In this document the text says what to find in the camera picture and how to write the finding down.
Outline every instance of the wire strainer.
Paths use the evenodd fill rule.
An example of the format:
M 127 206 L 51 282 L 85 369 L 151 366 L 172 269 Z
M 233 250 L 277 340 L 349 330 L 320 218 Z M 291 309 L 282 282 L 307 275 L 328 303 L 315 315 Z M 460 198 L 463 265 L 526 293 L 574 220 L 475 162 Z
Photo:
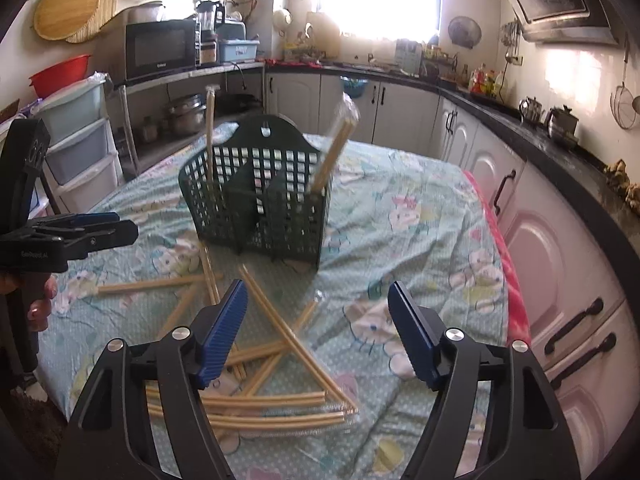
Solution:
M 626 66 L 629 62 L 629 36 L 625 34 L 625 67 L 622 72 L 622 85 L 616 87 L 616 91 L 611 94 L 611 113 L 623 130 L 631 129 L 636 123 L 638 114 L 633 107 L 634 97 L 625 86 Z

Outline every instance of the range hood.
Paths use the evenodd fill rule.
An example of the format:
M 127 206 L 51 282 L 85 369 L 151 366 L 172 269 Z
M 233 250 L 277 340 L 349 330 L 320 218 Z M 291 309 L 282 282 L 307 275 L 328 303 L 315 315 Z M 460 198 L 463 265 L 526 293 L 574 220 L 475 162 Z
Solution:
M 531 42 L 618 44 L 601 0 L 509 0 Z

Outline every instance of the green plastic basket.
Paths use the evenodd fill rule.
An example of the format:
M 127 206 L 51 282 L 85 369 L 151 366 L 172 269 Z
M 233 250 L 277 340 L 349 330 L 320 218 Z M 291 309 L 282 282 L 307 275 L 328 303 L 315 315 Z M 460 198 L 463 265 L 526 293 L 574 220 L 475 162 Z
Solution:
M 319 265 L 331 180 L 306 192 L 319 151 L 288 121 L 253 116 L 213 148 L 207 182 L 206 149 L 185 163 L 178 182 L 198 236 L 212 244 Z

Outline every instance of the red plastic bowl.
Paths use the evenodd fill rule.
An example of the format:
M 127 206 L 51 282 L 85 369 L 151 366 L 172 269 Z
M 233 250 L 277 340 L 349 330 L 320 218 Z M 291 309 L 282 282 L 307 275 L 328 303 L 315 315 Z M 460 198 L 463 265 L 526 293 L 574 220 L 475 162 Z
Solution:
M 36 91 L 39 98 L 49 97 L 65 86 L 81 81 L 86 76 L 86 69 L 89 65 L 91 54 L 72 57 L 62 63 L 50 66 L 42 72 L 32 75 L 30 86 Z

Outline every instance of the blue gripper pad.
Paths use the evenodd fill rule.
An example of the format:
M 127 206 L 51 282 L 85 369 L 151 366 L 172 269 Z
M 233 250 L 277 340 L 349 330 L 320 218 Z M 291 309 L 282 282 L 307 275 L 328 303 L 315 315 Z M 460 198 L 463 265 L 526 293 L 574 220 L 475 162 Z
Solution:
M 226 357 L 244 319 L 247 301 L 246 286 L 241 280 L 235 280 L 217 306 L 220 313 L 211 325 L 209 333 L 204 337 L 198 352 L 197 362 L 202 367 L 194 378 L 199 389 L 206 388 L 213 379 L 220 377 L 225 367 Z
M 437 366 L 440 362 L 439 337 L 436 334 L 444 324 L 434 311 L 437 321 L 442 328 L 429 327 L 427 320 L 420 312 L 409 292 L 401 282 L 395 282 L 389 287 L 387 295 L 389 314 L 398 330 L 404 349 L 414 367 L 415 375 L 425 382 L 431 390 L 438 390 L 442 386 L 443 377 Z

